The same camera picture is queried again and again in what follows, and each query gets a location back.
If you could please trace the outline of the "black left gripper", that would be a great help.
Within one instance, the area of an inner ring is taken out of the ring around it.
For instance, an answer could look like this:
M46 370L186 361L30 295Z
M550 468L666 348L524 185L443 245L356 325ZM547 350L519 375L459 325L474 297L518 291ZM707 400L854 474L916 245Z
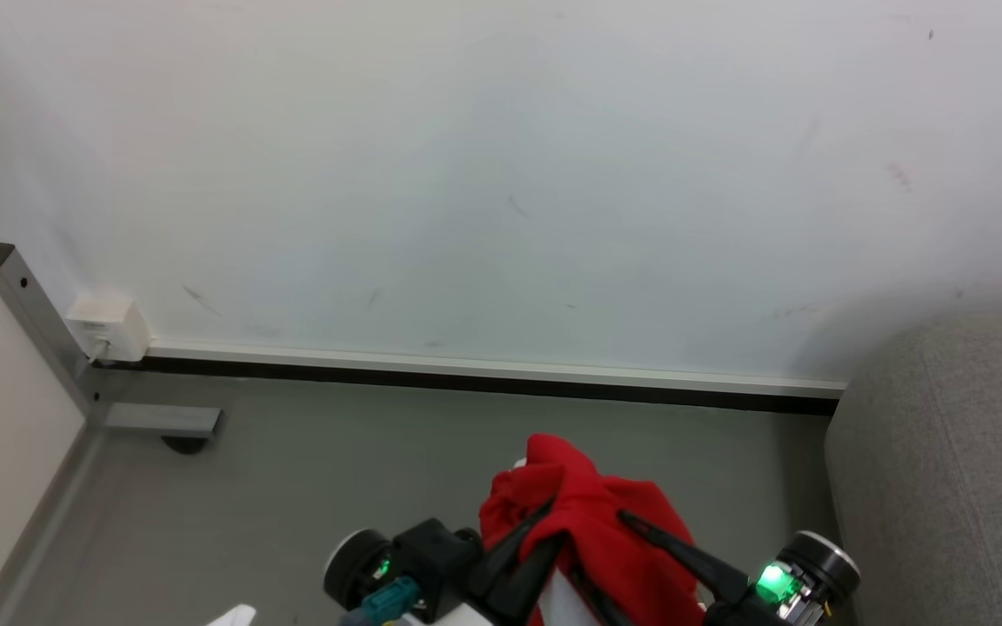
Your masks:
M324 594L344 611L342 623L440 623L463 606L470 576L470 594L492 594L493 625L529 625L569 542L557 532L522 554L553 504L542 504L485 553L474 529L450 530L437 518L393 538L360 529L331 551ZM599 625L635 625L581 565L572 567L570 583Z

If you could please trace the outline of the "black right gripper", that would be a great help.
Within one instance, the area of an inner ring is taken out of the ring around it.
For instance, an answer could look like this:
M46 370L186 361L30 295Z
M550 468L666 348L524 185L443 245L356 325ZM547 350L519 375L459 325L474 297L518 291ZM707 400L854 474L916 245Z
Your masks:
M752 577L628 510L618 511L618 519L711 592L706 625L820 625L860 584L855 560L818 532L797 532Z

